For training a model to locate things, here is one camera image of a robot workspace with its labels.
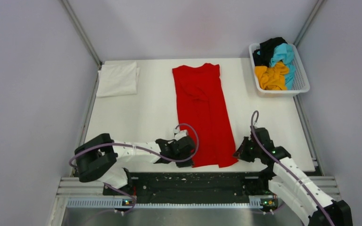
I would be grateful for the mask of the red t shirt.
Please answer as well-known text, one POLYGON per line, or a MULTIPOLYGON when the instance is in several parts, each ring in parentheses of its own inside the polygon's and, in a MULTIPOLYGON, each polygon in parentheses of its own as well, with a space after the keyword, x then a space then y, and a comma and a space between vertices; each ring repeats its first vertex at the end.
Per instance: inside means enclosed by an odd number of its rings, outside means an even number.
POLYGON ((179 123, 189 124, 189 133, 199 143, 192 158, 194 167, 229 167, 236 145, 223 95, 219 65, 182 65, 172 69, 179 123))

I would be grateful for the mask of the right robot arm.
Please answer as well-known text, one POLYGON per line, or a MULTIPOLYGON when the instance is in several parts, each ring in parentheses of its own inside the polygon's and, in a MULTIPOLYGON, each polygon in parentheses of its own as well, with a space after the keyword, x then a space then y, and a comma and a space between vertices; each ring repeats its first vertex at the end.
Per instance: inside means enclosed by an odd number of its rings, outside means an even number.
POLYGON ((247 194, 274 194, 280 198, 305 226, 351 226, 350 206, 322 191, 295 163, 282 146, 275 146, 265 128, 254 128, 244 137, 233 157, 266 168, 248 183, 247 194))

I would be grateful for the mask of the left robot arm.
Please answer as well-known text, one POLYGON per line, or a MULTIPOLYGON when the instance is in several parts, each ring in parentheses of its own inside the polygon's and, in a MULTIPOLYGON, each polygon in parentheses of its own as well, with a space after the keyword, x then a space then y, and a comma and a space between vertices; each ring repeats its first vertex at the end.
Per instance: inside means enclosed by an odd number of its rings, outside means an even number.
POLYGON ((76 148, 69 162, 81 183, 99 181, 124 195, 132 190, 130 166, 174 162, 179 168, 190 167, 197 148, 198 144, 184 132, 172 140, 145 143, 115 141, 103 133, 76 148))

